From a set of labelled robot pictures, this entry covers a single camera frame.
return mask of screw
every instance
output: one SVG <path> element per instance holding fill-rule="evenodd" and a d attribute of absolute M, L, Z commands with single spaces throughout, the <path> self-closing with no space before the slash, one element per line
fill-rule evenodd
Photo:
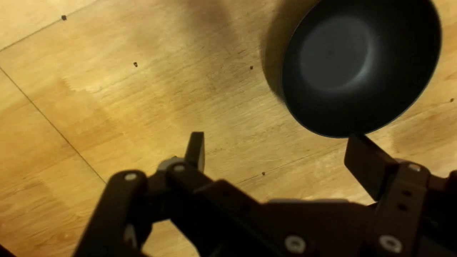
<path fill-rule="evenodd" d="M 306 250 L 306 241 L 298 236 L 288 236 L 284 240 L 286 248 L 294 254 L 303 254 Z"/>
<path fill-rule="evenodd" d="M 173 167 L 173 170 L 177 171 L 177 173 L 181 173 L 181 171 L 186 170 L 186 166 L 184 164 L 177 164 L 177 166 Z"/>
<path fill-rule="evenodd" d="M 126 174 L 124 180 L 127 181 L 131 181 L 131 180 L 136 180 L 137 179 L 137 174 L 136 173 L 128 173 Z"/>
<path fill-rule="evenodd" d="M 380 244 L 385 251 L 395 253 L 395 254 L 401 253 L 401 248 L 403 248 L 401 241 L 397 237 L 390 234 L 383 234 L 380 237 Z"/>
<path fill-rule="evenodd" d="M 420 166 L 417 166 L 415 163 L 410 163 L 410 164 L 408 164 L 408 169 L 415 170 L 415 171 L 420 171 Z"/>

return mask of bolt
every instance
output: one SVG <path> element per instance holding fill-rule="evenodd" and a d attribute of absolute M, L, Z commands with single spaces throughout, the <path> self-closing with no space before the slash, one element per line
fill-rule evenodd
<path fill-rule="evenodd" d="M 184 164 L 177 164 L 177 166 L 173 167 L 173 170 L 177 171 L 177 173 L 181 173 L 181 171 L 186 170 L 186 166 Z"/>
<path fill-rule="evenodd" d="M 131 181 L 131 180 L 136 180 L 137 179 L 137 174 L 136 173 L 128 173 L 126 174 L 124 180 L 127 181 Z"/>
<path fill-rule="evenodd" d="M 408 169 L 411 169 L 411 170 L 414 170 L 414 171 L 420 171 L 421 167 L 417 166 L 415 163 L 410 163 L 410 164 L 408 164 Z"/>
<path fill-rule="evenodd" d="M 306 241 L 298 236 L 288 236 L 284 240 L 286 248 L 294 254 L 303 254 L 306 250 Z"/>
<path fill-rule="evenodd" d="M 395 254 L 401 253 L 401 248 L 403 248 L 401 241 L 397 237 L 390 234 L 383 234 L 380 237 L 380 244 L 385 251 L 395 253 Z"/>

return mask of light wood surface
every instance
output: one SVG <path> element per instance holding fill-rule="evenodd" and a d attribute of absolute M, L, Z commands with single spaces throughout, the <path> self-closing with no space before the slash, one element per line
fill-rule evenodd
<path fill-rule="evenodd" d="M 343 166 L 345 140 L 300 127 L 268 86 L 316 1 L 86 0 L 66 21 L 56 11 L 18 17 L 14 3 L 0 1 L 13 13 L 0 41 L 8 46 L 0 51 L 0 243 L 14 253 L 70 256 L 103 181 L 124 169 L 153 174 L 183 154 L 193 130 L 207 136 L 206 173 L 258 200 L 370 203 Z M 410 110 L 370 137 L 447 176 L 457 169 L 457 1 L 435 4 L 437 71 Z M 196 254 L 170 224 L 146 251 Z"/>

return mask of wooden floor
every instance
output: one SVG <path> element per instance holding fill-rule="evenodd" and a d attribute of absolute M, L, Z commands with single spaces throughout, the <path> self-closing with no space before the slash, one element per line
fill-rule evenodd
<path fill-rule="evenodd" d="M 300 127 L 271 93 L 280 53 L 314 1 L 0 0 L 0 244 L 70 256 L 107 179 L 154 173 L 207 136 L 207 174 L 258 200 L 367 194 L 345 140 Z M 457 1 L 435 0 L 437 71 L 400 119 L 371 133 L 400 159 L 457 169 Z M 151 256 L 196 256 L 170 224 Z"/>

